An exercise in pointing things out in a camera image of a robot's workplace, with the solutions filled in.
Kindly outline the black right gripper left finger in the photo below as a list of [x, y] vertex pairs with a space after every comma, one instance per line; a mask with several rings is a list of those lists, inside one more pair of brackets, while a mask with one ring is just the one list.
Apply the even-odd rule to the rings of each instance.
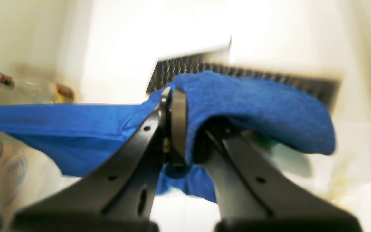
[[157, 232], [150, 212], [163, 165], [186, 164], [187, 97], [166, 88], [129, 140], [97, 170], [16, 214], [13, 232]]

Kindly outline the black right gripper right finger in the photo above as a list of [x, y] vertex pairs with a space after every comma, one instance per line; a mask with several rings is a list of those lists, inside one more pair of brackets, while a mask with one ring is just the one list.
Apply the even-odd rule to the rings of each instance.
[[361, 232], [358, 219], [288, 180], [227, 118], [199, 129], [195, 162], [212, 178], [215, 232]]

